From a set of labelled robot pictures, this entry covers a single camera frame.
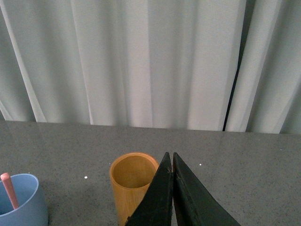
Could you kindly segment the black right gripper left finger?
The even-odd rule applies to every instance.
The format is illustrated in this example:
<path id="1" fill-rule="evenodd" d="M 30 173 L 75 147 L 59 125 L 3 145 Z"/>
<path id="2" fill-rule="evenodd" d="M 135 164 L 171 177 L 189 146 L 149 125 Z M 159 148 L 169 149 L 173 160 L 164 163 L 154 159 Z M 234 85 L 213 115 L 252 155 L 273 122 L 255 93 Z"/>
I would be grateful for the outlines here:
<path id="1" fill-rule="evenodd" d="M 127 226 L 170 226 L 172 220 L 173 172 L 166 152 L 150 186 Z"/>

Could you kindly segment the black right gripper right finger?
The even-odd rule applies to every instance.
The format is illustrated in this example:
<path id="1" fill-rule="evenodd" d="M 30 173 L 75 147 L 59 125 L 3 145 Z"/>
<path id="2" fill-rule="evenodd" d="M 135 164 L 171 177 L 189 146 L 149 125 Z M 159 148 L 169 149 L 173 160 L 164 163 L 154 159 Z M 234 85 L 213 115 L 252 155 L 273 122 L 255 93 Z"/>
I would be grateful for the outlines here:
<path id="1" fill-rule="evenodd" d="M 174 206 L 179 226 L 238 226 L 178 153 L 173 155 Z"/>

